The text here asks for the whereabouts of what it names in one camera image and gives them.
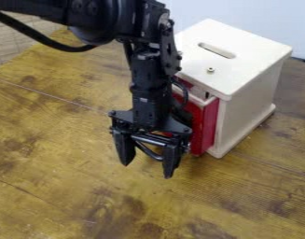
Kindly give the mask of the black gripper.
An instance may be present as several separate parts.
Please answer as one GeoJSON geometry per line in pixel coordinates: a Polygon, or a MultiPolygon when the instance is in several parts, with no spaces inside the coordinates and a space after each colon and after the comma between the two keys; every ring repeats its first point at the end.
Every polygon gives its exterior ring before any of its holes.
{"type": "MultiPolygon", "coordinates": [[[[173,100],[148,102],[133,98],[133,106],[126,111],[112,110],[108,116],[112,119],[110,132],[120,162],[128,166],[136,157],[133,134],[160,134],[164,136],[192,135],[192,129],[176,120],[172,114],[173,100]]],[[[162,175],[170,178],[181,162],[181,148],[166,145],[162,149],[162,175]]]]}

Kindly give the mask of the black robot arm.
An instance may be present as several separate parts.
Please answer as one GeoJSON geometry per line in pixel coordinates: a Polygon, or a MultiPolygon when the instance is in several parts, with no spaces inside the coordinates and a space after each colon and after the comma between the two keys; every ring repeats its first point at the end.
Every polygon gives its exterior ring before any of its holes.
{"type": "Polygon", "coordinates": [[[181,55],[174,44],[169,10],[157,0],[0,0],[0,22],[53,49],[83,52],[116,40],[124,45],[132,82],[132,108],[112,111],[109,131],[120,162],[130,164],[141,150],[162,163],[169,178],[189,148],[190,127],[177,120],[184,104],[173,99],[180,86],[181,55]],[[65,25],[85,43],[56,42],[11,17],[11,12],[65,25]]]}

